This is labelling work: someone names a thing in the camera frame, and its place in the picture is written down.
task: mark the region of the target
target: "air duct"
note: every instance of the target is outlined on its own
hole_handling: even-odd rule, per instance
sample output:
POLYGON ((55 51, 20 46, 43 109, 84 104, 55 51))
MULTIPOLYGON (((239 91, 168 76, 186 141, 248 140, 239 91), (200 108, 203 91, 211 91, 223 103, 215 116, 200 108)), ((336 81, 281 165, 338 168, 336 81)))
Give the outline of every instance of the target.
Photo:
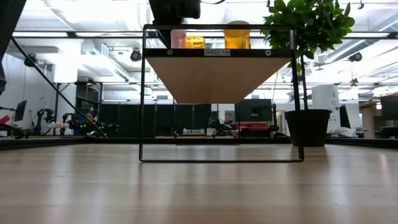
MULTIPOLYGON (((388 18, 384 22, 380 23, 373 29, 373 32, 397 32, 398 31, 398 14, 393 15, 392 17, 388 18)), ((334 52, 318 58, 318 63, 315 66, 326 65, 330 63, 335 63, 339 60, 348 58, 349 56, 359 52, 360 50, 369 47, 380 40, 352 40, 345 44, 344 46, 340 47, 338 50, 334 52)))

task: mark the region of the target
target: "shelf label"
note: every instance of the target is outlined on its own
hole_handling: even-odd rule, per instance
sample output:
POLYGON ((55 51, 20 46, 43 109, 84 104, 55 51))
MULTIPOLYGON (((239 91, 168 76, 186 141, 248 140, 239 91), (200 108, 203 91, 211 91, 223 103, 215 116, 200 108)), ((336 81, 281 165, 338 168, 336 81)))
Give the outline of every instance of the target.
POLYGON ((227 50, 227 49, 205 49, 205 56, 231 56, 231 50, 227 50))

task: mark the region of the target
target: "wooden tabletop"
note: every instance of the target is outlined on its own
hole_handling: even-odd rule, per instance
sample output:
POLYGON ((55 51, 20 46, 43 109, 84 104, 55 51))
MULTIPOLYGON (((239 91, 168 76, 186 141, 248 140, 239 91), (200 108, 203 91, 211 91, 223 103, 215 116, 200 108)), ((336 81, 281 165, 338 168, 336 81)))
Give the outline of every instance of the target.
MULTIPOLYGON (((295 155, 289 145, 145 145, 146 157, 295 155)), ((137 145, 0 151, 2 224, 395 224, 398 152, 306 149, 296 164, 140 163, 137 145)))

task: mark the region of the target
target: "yellow container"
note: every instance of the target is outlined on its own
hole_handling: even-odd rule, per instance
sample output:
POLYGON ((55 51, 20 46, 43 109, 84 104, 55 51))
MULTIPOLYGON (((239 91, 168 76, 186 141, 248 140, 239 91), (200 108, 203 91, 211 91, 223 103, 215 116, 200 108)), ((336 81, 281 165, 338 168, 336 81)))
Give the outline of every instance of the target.
POLYGON ((204 49, 206 46, 205 39, 201 36, 187 36, 185 38, 186 49, 204 49))
MULTIPOLYGON (((245 21, 233 21, 228 24, 249 24, 245 21)), ((224 30, 226 49, 250 49, 250 30, 224 30)))

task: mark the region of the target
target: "shelf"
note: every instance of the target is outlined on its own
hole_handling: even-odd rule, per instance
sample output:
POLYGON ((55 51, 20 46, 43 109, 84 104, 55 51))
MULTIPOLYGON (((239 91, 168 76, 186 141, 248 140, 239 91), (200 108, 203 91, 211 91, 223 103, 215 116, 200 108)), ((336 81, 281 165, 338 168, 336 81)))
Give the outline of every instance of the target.
POLYGON ((225 50, 145 49, 144 56, 177 103, 239 103, 292 59, 290 50, 225 50))
POLYGON ((292 58, 291 50, 272 49, 144 49, 149 57, 260 57, 292 58))

